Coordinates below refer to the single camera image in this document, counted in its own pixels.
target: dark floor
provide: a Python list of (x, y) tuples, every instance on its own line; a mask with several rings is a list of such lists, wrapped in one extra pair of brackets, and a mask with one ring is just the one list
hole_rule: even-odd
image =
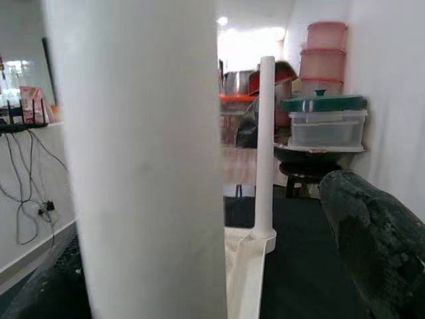
[[(254, 201), (252, 197), (225, 198), (226, 226), (253, 227)], [(337, 254), (335, 241), (318, 200), (275, 196), (274, 228), (278, 238), (276, 250), (266, 257), (261, 319), (368, 318), (349, 273)], [(73, 250), (78, 249), (77, 242), (74, 246)], [(61, 311), (68, 309), (66, 313), (70, 315), (69, 318), (83, 318), (71, 314), (76, 314), (78, 307), (83, 310), (87, 307), (86, 298), (75, 296), (85, 295), (84, 280), (75, 281), (63, 266), (61, 268), (54, 276), (49, 275), (55, 278), (56, 292), (52, 298), (27, 308), (25, 316), (20, 318), (53, 319), (60, 312), (54, 310), (56, 306)], [(73, 268), (69, 273), (75, 276)], [(27, 279), (0, 296), (0, 317)], [(65, 298), (63, 294), (70, 291), (71, 295)], [(17, 307), (22, 306), (20, 299), (14, 303)], [(40, 307), (47, 307), (49, 315), (41, 315)], [(90, 313), (84, 313), (84, 318), (90, 317)]]
[(28, 279), (30, 279), (32, 274), (33, 273), (27, 275), (24, 279), (22, 279), (15, 286), (0, 296), (0, 318), (6, 311), (7, 307), (9, 307), (14, 297), (18, 294), (19, 291), (21, 291), (24, 284), (28, 281)]

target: black cable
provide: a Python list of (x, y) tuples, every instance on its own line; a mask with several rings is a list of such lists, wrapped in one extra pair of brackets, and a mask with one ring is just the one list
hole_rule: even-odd
[(51, 157), (53, 157), (56, 161), (58, 161), (61, 165), (62, 165), (62, 167), (66, 170), (66, 171), (68, 171), (68, 168), (66, 167), (66, 165), (63, 163), (63, 161), (61, 161), (57, 156), (55, 156), (54, 154), (52, 154), (52, 152), (50, 152), (47, 148), (46, 148), (46, 146), (44, 146), (44, 144), (40, 141), (40, 139), (38, 138), (38, 136), (33, 132), (33, 131), (31, 131), (31, 130), (28, 130), (28, 132), (29, 132), (29, 134), (30, 135), (32, 135), (32, 136), (34, 136), (34, 138), (37, 140), (37, 142), (42, 146), (42, 148), (44, 148), (44, 150), (46, 151), (46, 153), (48, 154), (48, 155), (50, 155)]
[(37, 184), (35, 183), (35, 180), (33, 179), (33, 175), (32, 175), (32, 171), (33, 171), (33, 144), (34, 144), (34, 139), (33, 136), (31, 134), (29, 134), (30, 139), (31, 139), (31, 146), (30, 146), (30, 168), (28, 168), (27, 163), (25, 162), (23, 153), (22, 153), (22, 148), (21, 145), (18, 141), (18, 139), (15, 137), (15, 135), (13, 133), (11, 133), (13, 139), (15, 140), (16, 144), (18, 145), (18, 150), (19, 150), (19, 155), (21, 156), (21, 161), (24, 164), (25, 169), (27, 170), (28, 174), (29, 174), (29, 183), (30, 183), (30, 187), (31, 187), (31, 182), (34, 185), (35, 190), (37, 191), (37, 193), (39, 194), (40, 198), (42, 201), (44, 201), (44, 196), (41, 194), (40, 189), (38, 188)]
[[(30, 160), (30, 169), (29, 169), (29, 175), (30, 175), (30, 178), (29, 178), (29, 180), (30, 180), (30, 184), (29, 184), (29, 188), (30, 188), (29, 189), (29, 196), (28, 196), (28, 199), (24, 200), (23, 199), (23, 183), (21, 181), (21, 177), (19, 176), (19, 173), (18, 173), (18, 169), (17, 169), (16, 163), (15, 163), (15, 160), (13, 159), (11, 143), (10, 143), (10, 140), (9, 140), (9, 137), (7, 136), (7, 134), (5, 134), (5, 137), (6, 137), (6, 141), (7, 141), (7, 147), (9, 149), (9, 157), (10, 157), (10, 160), (11, 160), (11, 163), (12, 163), (12, 166), (13, 166), (13, 169), (15, 170), (15, 175), (17, 176), (17, 179), (18, 179), (18, 182), (19, 182), (20, 200), (17, 201), (19, 203), (19, 206), (18, 206), (18, 209), (16, 211), (16, 216), (17, 216), (16, 239), (17, 239), (18, 244), (20, 244), (20, 245), (26, 245), (26, 244), (29, 244), (32, 241), (34, 241), (38, 237), (39, 232), (40, 232), (39, 224), (38, 224), (37, 220), (33, 216), (31, 216), (30, 214), (28, 214), (25, 211), (25, 206), (24, 206), (25, 203), (27, 203), (27, 202), (29, 202), (31, 200), (31, 197), (33, 195), (33, 189), (31, 187), (31, 174), (32, 174), (32, 166), (33, 166), (33, 161), (32, 161), (32, 158), (33, 158), (33, 155), (32, 155), (33, 148), (31, 148), (31, 155), (30, 155), (30, 159), (31, 160)], [(20, 225), (20, 222), (19, 222), (19, 212), (21, 210), (22, 210), (23, 214), (27, 218), (29, 218), (35, 224), (35, 229), (36, 229), (35, 235), (31, 239), (29, 239), (28, 241), (25, 241), (25, 242), (21, 242), (21, 240), (19, 238), (19, 235), (21, 233), (20, 232), (20, 227), (19, 227), (19, 225)]]
[[(39, 235), (40, 229), (39, 229), (39, 223), (38, 223), (38, 221), (31, 214), (29, 214), (26, 211), (26, 209), (25, 209), (25, 204), (26, 203), (30, 203), (30, 202), (31, 203), (36, 203), (40, 207), (40, 209), (42, 211), (42, 215), (41, 215), (42, 220), (50, 225), (50, 229), (52, 231), (52, 245), (51, 245), (51, 248), (50, 248), (50, 251), (51, 251), (52, 248), (53, 248), (53, 246), (54, 246), (54, 243), (55, 243), (54, 223), (53, 223), (52, 217), (50, 216), (50, 213), (44, 208), (44, 205), (42, 205), (39, 202), (31, 199), (31, 197), (33, 196), (33, 188), (31, 187), (31, 184), (34, 185), (34, 187), (35, 187), (36, 191), (38, 192), (39, 196), (41, 197), (41, 199), (42, 200), (44, 199), (43, 195), (40, 192), (40, 189), (37, 187), (37, 184), (35, 183), (35, 180), (33, 179), (33, 146), (34, 146), (34, 140), (33, 140), (33, 138), (35, 138), (36, 141), (38, 142), (38, 146), (41, 145), (42, 148), (45, 150), (45, 152), (48, 155), (50, 155), (51, 157), (53, 157), (56, 161), (58, 161), (66, 171), (68, 169), (65, 166), (65, 164), (59, 158), (57, 158), (54, 154), (52, 154), (52, 152), (50, 152), (46, 148), (46, 146), (40, 141), (40, 139), (38, 138), (38, 136), (36, 134), (34, 134), (30, 130), (28, 130), (28, 133), (29, 133), (30, 139), (31, 139), (30, 155), (29, 155), (30, 156), (29, 167), (28, 167), (28, 165), (27, 165), (27, 163), (26, 163), (26, 161), (24, 159), (23, 152), (22, 152), (22, 147), (21, 147), (19, 141), (17, 140), (17, 138), (13, 134), (11, 134), (11, 135), (12, 135), (13, 139), (15, 140), (15, 142), (17, 144), (17, 147), (19, 149), (19, 155), (21, 157), (21, 161), (22, 161), (22, 163), (23, 163), (23, 165), (24, 165), (27, 173), (29, 174), (29, 196), (28, 196), (28, 198), (23, 199), (23, 197), (24, 197), (23, 181), (21, 179), (21, 176), (19, 175), (19, 172), (18, 172), (16, 163), (15, 163), (15, 159), (13, 158), (12, 148), (11, 148), (11, 143), (10, 143), (9, 137), (6, 134), (5, 134), (5, 137), (6, 137), (6, 141), (7, 141), (7, 147), (9, 149), (9, 157), (10, 157), (10, 160), (11, 160), (11, 163), (12, 163), (12, 166), (13, 166), (13, 169), (15, 171), (15, 175), (17, 176), (17, 179), (18, 179), (18, 182), (19, 182), (20, 199), (15, 198), (13, 195), (11, 195), (7, 191), (5, 191), (5, 188), (1, 184), (0, 184), (0, 191), (6, 197), (8, 197), (9, 199), (12, 199), (13, 201), (19, 203), (19, 206), (18, 206), (17, 211), (16, 211), (16, 216), (17, 216), (17, 242), (18, 242), (18, 244), (20, 244), (20, 245), (26, 245), (26, 244), (34, 241), (38, 237), (38, 235)], [(44, 182), (43, 182), (43, 180), (42, 180), (42, 184), (43, 184), (42, 185), (42, 188), (43, 188), (44, 196), (45, 196), (46, 191), (45, 191), (45, 188), (44, 188)], [(20, 211), (22, 211), (22, 213), (24, 214), (24, 216), (26, 216), (27, 218), (29, 218), (35, 224), (35, 228), (36, 228), (35, 235), (31, 239), (29, 239), (28, 241), (25, 241), (25, 242), (21, 242), (20, 241), (20, 238), (19, 238), (19, 235), (20, 235), (20, 222), (19, 222), (19, 216), (20, 216), (20, 214), (19, 213), (20, 213)]]
[(37, 167), (38, 167), (38, 171), (39, 171), (39, 179), (40, 179), (40, 181), (41, 181), (41, 189), (42, 189), (42, 192), (44, 193), (44, 197), (46, 197), (46, 194), (47, 194), (47, 192), (46, 192), (46, 187), (44, 186), (44, 179), (43, 179), (43, 168), (42, 168), (42, 166), (41, 166), (41, 156), (40, 156), (40, 154), (41, 154), (41, 150), (40, 150), (40, 144), (37, 144), (37, 158), (38, 158), (38, 160), (37, 160)]

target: electric wire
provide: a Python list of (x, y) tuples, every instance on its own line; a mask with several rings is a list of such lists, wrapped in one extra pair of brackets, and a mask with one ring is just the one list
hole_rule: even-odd
[[(15, 201), (15, 202), (17, 202), (19, 204), (19, 206), (17, 208), (17, 211), (16, 211), (16, 218), (17, 218), (17, 232), (16, 232), (17, 234), (16, 234), (16, 238), (17, 238), (17, 243), (20, 244), (20, 245), (26, 245), (26, 244), (34, 241), (38, 237), (38, 235), (39, 235), (39, 231), (40, 231), (40, 229), (39, 229), (39, 223), (38, 223), (38, 221), (36, 220), (35, 217), (33, 217), (31, 214), (29, 214), (27, 212), (27, 209), (25, 207), (25, 204), (27, 204), (27, 203), (34, 203), (34, 204), (37, 204), (39, 206), (40, 210), (42, 211), (42, 213), (40, 214), (40, 218), (44, 222), (46, 222), (46, 223), (48, 223), (50, 225), (50, 230), (52, 231), (52, 244), (51, 244), (51, 247), (50, 247), (50, 251), (51, 251), (52, 248), (53, 248), (53, 246), (54, 246), (54, 244), (55, 244), (55, 235), (54, 235), (54, 224), (55, 223), (54, 223), (54, 221), (53, 221), (53, 219), (51, 217), (51, 214), (45, 208), (45, 202), (44, 202), (44, 200), (46, 198), (46, 189), (44, 188), (44, 181), (43, 181), (43, 177), (41, 175), (42, 173), (41, 173), (40, 163), (39, 163), (39, 169), (40, 169), (39, 176), (40, 176), (41, 183), (42, 183), (43, 194), (40, 191), (39, 187), (37, 186), (37, 184), (36, 184), (36, 182), (35, 182), (35, 180), (33, 178), (33, 148), (34, 148), (34, 139), (37, 141), (37, 149), (38, 149), (38, 152), (39, 152), (39, 161), (40, 161), (40, 148), (39, 148), (39, 146), (41, 146), (44, 149), (44, 151), (49, 156), (51, 156), (52, 158), (54, 158), (58, 163), (60, 163), (62, 165), (62, 167), (66, 171), (68, 169), (65, 166), (65, 164), (57, 156), (55, 156), (52, 152), (50, 152), (46, 148), (46, 146), (40, 141), (39, 137), (34, 132), (32, 132), (30, 130), (27, 130), (27, 132), (28, 132), (28, 134), (30, 136), (30, 140), (31, 140), (31, 146), (30, 146), (30, 151), (29, 151), (29, 153), (30, 153), (29, 154), (29, 157), (30, 157), (29, 158), (29, 166), (27, 165), (27, 163), (26, 163), (26, 161), (24, 159), (21, 144), (19, 143), (18, 139), (14, 136), (14, 134), (11, 134), (11, 135), (12, 135), (12, 138), (14, 139), (14, 141), (16, 142), (16, 145), (18, 147), (19, 155), (21, 157), (21, 161), (23, 163), (23, 166), (25, 167), (25, 170), (27, 171), (27, 173), (29, 175), (29, 195), (28, 195), (27, 198), (24, 199), (24, 185), (23, 185), (23, 180), (21, 179), (21, 176), (19, 175), (19, 170), (18, 170), (17, 165), (15, 163), (15, 158), (13, 157), (13, 152), (12, 152), (12, 147), (11, 147), (11, 140), (9, 139), (9, 137), (7, 136), (7, 134), (4, 134), (4, 135), (5, 135), (5, 138), (6, 138), (7, 147), (8, 147), (8, 150), (9, 150), (9, 157), (10, 157), (10, 160), (11, 160), (11, 163), (12, 163), (12, 166), (13, 166), (13, 170), (15, 172), (15, 175), (17, 176), (17, 180), (18, 180), (18, 183), (19, 183), (19, 195), (20, 195), (20, 197), (18, 199), (15, 196), (11, 195), (8, 191), (6, 191), (6, 189), (3, 187), (3, 185), (1, 185), (1, 183), (0, 183), (0, 192), (3, 195), (5, 195), (6, 197), (8, 197), (9, 199), (11, 199), (11, 200), (13, 200), (13, 201)], [(34, 189), (37, 191), (39, 197), (42, 199), (43, 204), (39, 203), (38, 201), (35, 201), (34, 199), (31, 199), (32, 196), (33, 196), (32, 185), (34, 186)], [(22, 214), (25, 217), (27, 217), (28, 219), (30, 219), (34, 223), (35, 229), (36, 229), (34, 236), (32, 238), (30, 238), (29, 240), (23, 241), (23, 242), (20, 240), (20, 234), (21, 234), (21, 230), (20, 230), (20, 224), (21, 224), (20, 223), (20, 212), (21, 211), (22, 211)]]
[(66, 170), (66, 171), (68, 171), (68, 168), (66, 167), (66, 165), (64, 164), (64, 162), (63, 161), (61, 161), (57, 156), (55, 156), (54, 154), (52, 154), (52, 152), (50, 152), (47, 148), (46, 148), (46, 146), (40, 141), (40, 139), (39, 139), (39, 137), (33, 132), (33, 131), (31, 131), (31, 130), (28, 130), (28, 133), (30, 134), (30, 135), (32, 135), (36, 140), (37, 140), (37, 142), (41, 145), (41, 147), (46, 151), (46, 153), (48, 154), (48, 155), (50, 155), (52, 158), (54, 158), (56, 161), (58, 161), (61, 165), (62, 165), (62, 167)]

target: white pole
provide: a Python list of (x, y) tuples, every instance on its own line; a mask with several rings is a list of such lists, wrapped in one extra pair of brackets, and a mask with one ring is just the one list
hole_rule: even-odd
[(214, 1), (44, 0), (95, 318), (225, 318)]
[(274, 56), (262, 57), (260, 63), (255, 226), (252, 230), (253, 237), (262, 239), (271, 239), (276, 236), (272, 224), (274, 77)]

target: stacked pink containers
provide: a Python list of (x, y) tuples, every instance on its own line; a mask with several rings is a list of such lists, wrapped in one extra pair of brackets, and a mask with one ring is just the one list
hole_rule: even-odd
[(307, 45), (301, 52), (302, 96), (341, 95), (345, 73), (347, 25), (342, 22), (316, 22), (308, 27)]

